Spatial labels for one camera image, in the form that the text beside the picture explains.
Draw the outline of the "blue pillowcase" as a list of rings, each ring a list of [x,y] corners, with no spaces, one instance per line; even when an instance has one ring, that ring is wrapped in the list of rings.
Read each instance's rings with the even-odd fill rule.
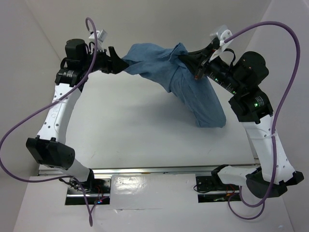
[[[208,78],[196,81],[179,59],[188,52],[182,43],[163,48],[153,43],[137,43],[122,58],[125,72],[159,84],[173,93],[193,113],[200,128],[223,128],[226,116]]]

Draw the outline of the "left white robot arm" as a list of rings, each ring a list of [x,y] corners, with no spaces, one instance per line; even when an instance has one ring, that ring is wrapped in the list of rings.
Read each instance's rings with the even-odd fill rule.
[[[96,71],[118,74],[128,64],[114,47],[100,49],[98,43],[86,44],[82,39],[68,40],[65,52],[66,57],[56,74],[53,106],[36,137],[27,139],[26,147],[38,164],[75,177],[79,189],[89,193],[98,185],[94,173],[83,166],[76,159],[74,149],[65,144],[70,117],[89,74]]]

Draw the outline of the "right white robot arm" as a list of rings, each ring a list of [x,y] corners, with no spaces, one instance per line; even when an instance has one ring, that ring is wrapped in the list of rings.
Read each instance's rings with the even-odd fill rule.
[[[180,55],[179,59],[201,82],[209,78],[230,92],[231,109],[244,127],[259,166],[238,168],[227,164],[214,169],[211,178],[204,183],[203,190],[222,190],[224,186],[246,186],[257,198],[265,195],[279,197],[288,186],[304,180],[296,171],[284,152],[278,134],[272,130],[273,109],[266,93],[259,84],[268,76],[265,59],[254,51],[245,52],[237,63],[227,64],[220,57],[211,60],[215,47]]]

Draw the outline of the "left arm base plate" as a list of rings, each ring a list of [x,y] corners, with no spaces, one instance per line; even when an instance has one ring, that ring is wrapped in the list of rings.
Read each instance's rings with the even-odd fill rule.
[[[82,195],[82,189],[79,184],[70,178],[67,194],[69,196]],[[83,186],[86,196],[106,196],[111,192],[111,179],[95,179],[94,184],[91,187]]]

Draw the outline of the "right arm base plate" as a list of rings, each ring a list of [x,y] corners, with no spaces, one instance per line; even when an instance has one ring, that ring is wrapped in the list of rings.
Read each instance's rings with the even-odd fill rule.
[[[212,176],[196,176],[194,190],[198,193],[211,191],[239,191],[239,187],[232,184],[223,184],[218,178]]]

